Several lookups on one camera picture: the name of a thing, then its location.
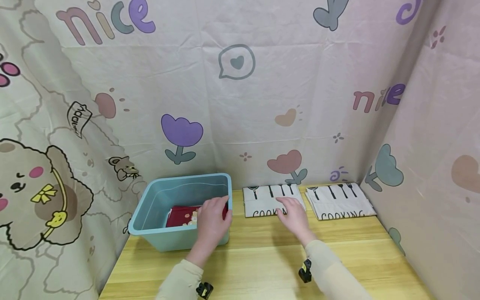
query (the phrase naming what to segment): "right hand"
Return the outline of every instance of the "right hand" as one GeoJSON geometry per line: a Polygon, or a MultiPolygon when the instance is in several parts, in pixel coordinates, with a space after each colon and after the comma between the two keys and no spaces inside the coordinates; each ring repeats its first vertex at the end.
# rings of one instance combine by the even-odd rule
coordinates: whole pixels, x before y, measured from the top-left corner
{"type": "Polygon", "coordinates": [[[297,199],[278,197],[276,200],[283,204],[287,210],[287,215],[283,215],[282,210],[277,208],[276,213],[278,218],[283,225],[299,239],[303,247],[306,247],[312,240],[317,239],[308,225],[307,213],[297,199]]]}
{"type": "Polygon", "coordinates": [[[197,241],[215,248],[232,224],[232,210],[228,210],[225,220],[223,209],[229,197],[213,198],[204,202],[198,209],[197,241]]]}

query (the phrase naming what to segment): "yellow bow print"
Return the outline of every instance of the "yellow bow print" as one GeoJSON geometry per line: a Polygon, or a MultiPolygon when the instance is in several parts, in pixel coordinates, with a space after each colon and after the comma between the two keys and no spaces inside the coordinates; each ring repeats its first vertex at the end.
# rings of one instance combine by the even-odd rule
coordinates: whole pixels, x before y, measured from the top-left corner
{"type": "Polygon", "coordinates": [[[51,184],[47,184],[46,186],[43,187],[43,189],[40,192],[38,192],[38,194],[33,196],[33,198],[30,199],[30,201],[35,203],[42,201],[42,203],[45,204],[51,200],[50,196],[55,196],[56,193],[57,193],[57,190],[54,190],[51,184]]]}

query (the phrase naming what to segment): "pink tulip print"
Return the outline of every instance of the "pink tulip print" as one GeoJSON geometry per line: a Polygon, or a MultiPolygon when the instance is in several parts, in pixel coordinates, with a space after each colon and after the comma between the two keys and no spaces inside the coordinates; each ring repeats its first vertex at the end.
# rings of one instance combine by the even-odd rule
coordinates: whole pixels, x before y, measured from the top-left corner
{"type": "Polygon", "coordinates": [[[307,169],[302,169],[297,174],[297,169],[301,165],[301,153],[298,150],[291,150],[287,154],[279,155],[276,159],[267,161],[267,166],[280,174],[290,174],[293,179],[286,179],[288,184],[301,184],[301,181],[307,177],[307,169]]]}

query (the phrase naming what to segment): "red object in bin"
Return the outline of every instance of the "red object in bin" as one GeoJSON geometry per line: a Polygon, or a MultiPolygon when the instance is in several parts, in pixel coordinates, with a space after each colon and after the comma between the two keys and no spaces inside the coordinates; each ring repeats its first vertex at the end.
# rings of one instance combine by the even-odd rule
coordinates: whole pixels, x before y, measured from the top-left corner
{"type": "MultiPolygon", "coordinates": [[[[176,227],[188,225],[190,221],[196,224],[196,215],[200,206],[174,206],[170,212],[170,215],[167,219],[167,224],[165,227],[176,227]]],[[[226,204],[223,208],[223,219],[227,216],[228,205],[226,204]]]]}

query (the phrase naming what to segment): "light blue plastic bin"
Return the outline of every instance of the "light blue plastic bin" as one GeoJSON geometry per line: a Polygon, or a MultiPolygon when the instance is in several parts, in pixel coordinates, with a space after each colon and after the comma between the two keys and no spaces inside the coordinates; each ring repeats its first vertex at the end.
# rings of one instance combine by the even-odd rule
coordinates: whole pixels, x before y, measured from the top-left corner
{"type": "MultiPolygon", "coordinates": [[[[228,209],[232,209],[232,181],[225,173],[154,180],[145,189],[128,230],[144,237],[160,252],[191,249],[197,240],[197,225],[166,228],[170,209],[175,205],[203,205],[208,199],[226,195],[228,209]]],[[[228,239],[229,232],[219,245],[228,239]]]]}

